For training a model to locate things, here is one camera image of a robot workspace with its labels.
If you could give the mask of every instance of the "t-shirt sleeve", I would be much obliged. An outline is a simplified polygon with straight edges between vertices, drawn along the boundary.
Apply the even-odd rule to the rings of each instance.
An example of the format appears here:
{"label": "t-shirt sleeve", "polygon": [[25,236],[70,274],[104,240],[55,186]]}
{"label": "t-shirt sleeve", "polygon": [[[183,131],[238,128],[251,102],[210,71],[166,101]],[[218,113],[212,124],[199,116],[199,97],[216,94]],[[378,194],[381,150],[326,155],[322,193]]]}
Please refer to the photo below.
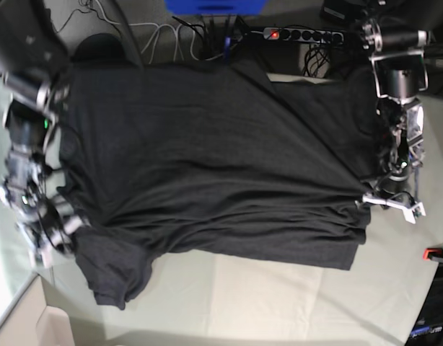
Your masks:
{"label": "t-shirt sleeve", "polygon": [[148,283],[153,259],[138,244],[94,228],[79,229],[76,242],[76,263],[97,304],[124,310],[126,302],[137,297]]}

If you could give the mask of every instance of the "red object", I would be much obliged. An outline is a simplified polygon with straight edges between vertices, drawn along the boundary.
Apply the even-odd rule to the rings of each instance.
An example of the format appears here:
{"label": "red object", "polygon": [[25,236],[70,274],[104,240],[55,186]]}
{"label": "red object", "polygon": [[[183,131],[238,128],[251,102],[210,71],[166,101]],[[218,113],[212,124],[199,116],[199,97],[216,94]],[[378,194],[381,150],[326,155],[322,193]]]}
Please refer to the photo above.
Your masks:
{"label": "red object", "polygon": [[429,254],[438,254],[438,253],[442,253],[443,249],[426,249],[424,252],[424,260],[428,261],[429,259]]}

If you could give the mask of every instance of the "blue container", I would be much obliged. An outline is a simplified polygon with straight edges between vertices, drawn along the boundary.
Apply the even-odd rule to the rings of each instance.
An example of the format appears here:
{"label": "blue container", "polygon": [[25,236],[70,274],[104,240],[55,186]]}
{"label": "blue container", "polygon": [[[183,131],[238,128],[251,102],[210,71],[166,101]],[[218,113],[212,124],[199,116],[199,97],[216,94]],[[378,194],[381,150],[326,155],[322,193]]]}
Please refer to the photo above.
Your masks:
{"label": "blue container", "polygon": [[259,14],[266,0],[166,0],[175,14]]}

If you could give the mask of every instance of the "black t-shirt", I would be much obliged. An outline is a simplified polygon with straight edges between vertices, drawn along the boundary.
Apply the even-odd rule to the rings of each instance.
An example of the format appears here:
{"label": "black t-shirt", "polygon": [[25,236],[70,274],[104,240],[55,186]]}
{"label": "black t-shirt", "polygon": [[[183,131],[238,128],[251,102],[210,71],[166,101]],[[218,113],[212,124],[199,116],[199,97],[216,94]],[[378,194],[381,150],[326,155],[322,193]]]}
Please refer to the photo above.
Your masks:
{"label": "black t-shirt", "polygon": [[254,63],[79,67],[63,119],[62,195],[92,227],[76,262],[125,308],[151,263],[192,249],[349,270],[376,165],[370,74],[272,84]]}

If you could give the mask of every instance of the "white table surface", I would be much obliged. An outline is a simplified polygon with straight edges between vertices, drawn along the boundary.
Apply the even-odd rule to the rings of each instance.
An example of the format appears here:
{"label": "white table surface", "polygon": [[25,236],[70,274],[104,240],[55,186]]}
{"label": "white table surface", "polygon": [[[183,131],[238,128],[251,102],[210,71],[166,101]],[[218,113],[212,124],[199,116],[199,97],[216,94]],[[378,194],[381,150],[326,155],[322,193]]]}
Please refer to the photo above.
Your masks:
{"label": "white table surface", "polygon": [[427,157],[416,225],[372,210],[351,271],[192,251],[154,263],[146,290],[125,311],[96,306],[72,262],[42,272],[49,305],[71,317],[76,345],[404,345],[443,244],[443,101],[424,97]]}
{"label": "white table surface", "polygon": [[[0,183],[5,174],[4,158],[10,146],[9,134],[2,128],[2,115],[9,97],[0,80]],[[15,221],[14,213],[0,201],[0,320],[31,274],[27,247],[15,230]]]}

